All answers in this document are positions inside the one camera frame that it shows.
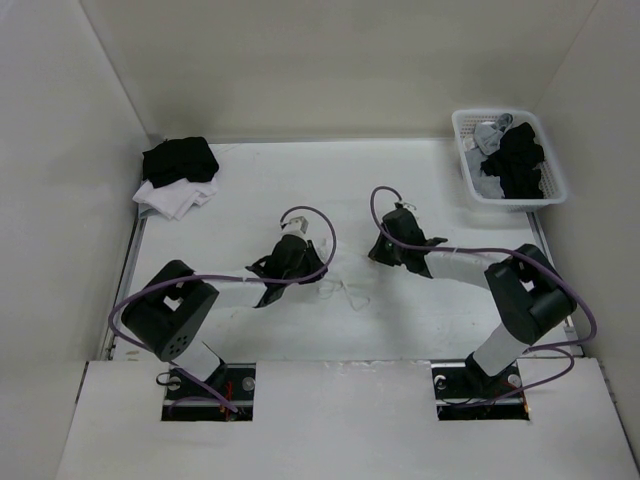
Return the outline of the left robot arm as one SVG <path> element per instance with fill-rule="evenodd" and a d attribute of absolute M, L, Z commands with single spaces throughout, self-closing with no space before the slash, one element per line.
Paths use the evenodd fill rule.
<path fill-rule="evenodd" d="M 314 283 L 325 274 L 313 242 L 285 234 L 271 254 L 233 272 L 238 282 L 197 279 L 166 286 L 132 301 L 121 321 L 160 361 L 190 375 L 190 386 L 206 399 L 224 387 L 224 361 L 203 333 L 213 309 L 263 308 L 291 284 Z"/>

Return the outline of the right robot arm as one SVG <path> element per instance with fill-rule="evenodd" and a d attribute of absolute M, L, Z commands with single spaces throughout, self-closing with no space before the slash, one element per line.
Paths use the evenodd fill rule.
<path fill-rule="evenodd" d="M 577 302 L 544 274 L 554 269 L 541 250 L 524 244 L 503 260 L 478 253 L 440 251 L 447 240 L 426 238 L 415 216 L 397 203 L 383 216 L 369 258 L 435 280 L 453 280 L 490 292 L 500 323 L 465 359 L 462 384 L 473 396 L 489 396 L 525 351 L 570 316 Z"/>

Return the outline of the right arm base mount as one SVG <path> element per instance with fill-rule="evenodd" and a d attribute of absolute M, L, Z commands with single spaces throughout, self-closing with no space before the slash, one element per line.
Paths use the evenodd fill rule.
<path fill-rule="evenodd" d="M 523 393 L 496 400 L 522 386 L 516 363 L 487 382 L 472 380 L 462 362 L 434 363 L 431 374 L 440 421 L 529 420 Z"/>

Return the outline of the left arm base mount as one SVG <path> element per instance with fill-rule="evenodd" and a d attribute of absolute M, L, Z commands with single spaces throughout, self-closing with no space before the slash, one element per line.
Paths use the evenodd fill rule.
<path fill-rule="evenodd" d="M 210 392 L 188 380 L 175 368 L 156 376 L 164 389 L 161 420 L 166 422 L 250 422 L 253 420 L 256 364 L 225 364 L 208 385 L 237 407 L 233 412 Z"/>

